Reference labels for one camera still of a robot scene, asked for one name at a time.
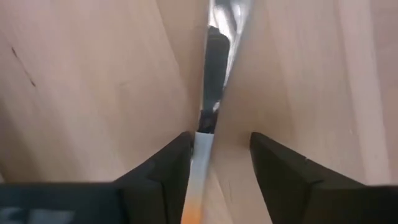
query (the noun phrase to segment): wooden board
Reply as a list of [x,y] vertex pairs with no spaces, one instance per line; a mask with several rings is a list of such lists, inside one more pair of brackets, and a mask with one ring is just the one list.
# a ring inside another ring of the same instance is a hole
[[[113,180],[197,125],[206,1],[0,0],[0,171]],[[205,223],[271,223],[260,131],[367,184],[397,182],[393,0],[254,0],[223,99]]]

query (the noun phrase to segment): light wood surface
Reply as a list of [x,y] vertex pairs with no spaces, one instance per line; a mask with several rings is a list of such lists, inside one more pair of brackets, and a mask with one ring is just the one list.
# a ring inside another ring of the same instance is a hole
[[[206,1],[0,0],[0,171],[101,181],[198,118]],[[205,223],[271,223],[260,131],[366,184],[398,181],[398,3],[255,0],[221,106]]]

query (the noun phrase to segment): wood grain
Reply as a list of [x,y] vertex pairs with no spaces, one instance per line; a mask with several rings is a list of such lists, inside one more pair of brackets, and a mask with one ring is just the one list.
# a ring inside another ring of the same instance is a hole
[[[113,180],[195,130],[206,1],[0,0],[0,171]],[[398,4],[254,0],[221,106],[205,223],[271,223],[262,132],[367,184],[398,180]]]

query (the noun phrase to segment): orange mark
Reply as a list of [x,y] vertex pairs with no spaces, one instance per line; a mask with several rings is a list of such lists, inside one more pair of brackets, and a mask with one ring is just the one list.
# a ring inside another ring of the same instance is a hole
[[186,205],[182,213],[181,224],[200,224],[201,210],[200,206]]

